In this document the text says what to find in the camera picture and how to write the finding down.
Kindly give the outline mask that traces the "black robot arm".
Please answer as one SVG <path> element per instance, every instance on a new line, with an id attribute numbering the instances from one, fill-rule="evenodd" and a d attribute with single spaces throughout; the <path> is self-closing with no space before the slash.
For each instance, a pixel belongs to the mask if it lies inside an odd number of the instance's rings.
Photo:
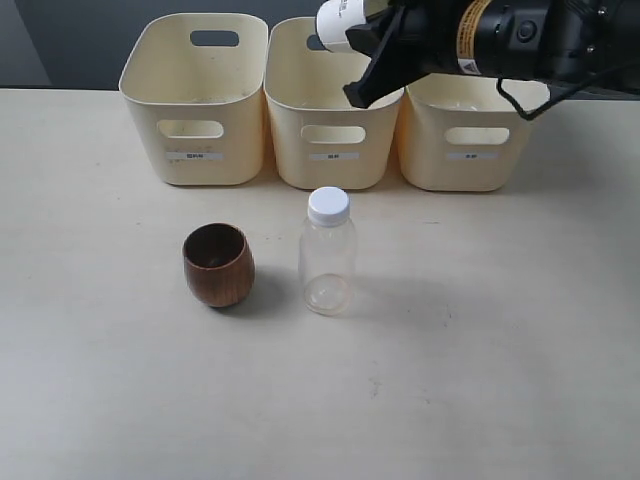
<path id="1" fill-rule="evenodd" d="M 344 88 L 368 108 L 430 74 L 494 78 L 533 120 L 578 92 L 639 92 L 636 1 L 387 1 L 346 30 L 370 62 Z"/>

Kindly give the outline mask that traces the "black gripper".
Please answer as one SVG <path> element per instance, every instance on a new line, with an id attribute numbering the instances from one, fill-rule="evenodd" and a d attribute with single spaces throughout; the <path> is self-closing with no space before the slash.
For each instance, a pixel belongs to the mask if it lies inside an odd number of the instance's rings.
<path id="1" fill-rule="evenodd" d="M 549 80 L 550 1 L 398 1 L 346 30 L 370 59 L 344 87 L 351 106 L 368 108 L 430 74 Z"/>

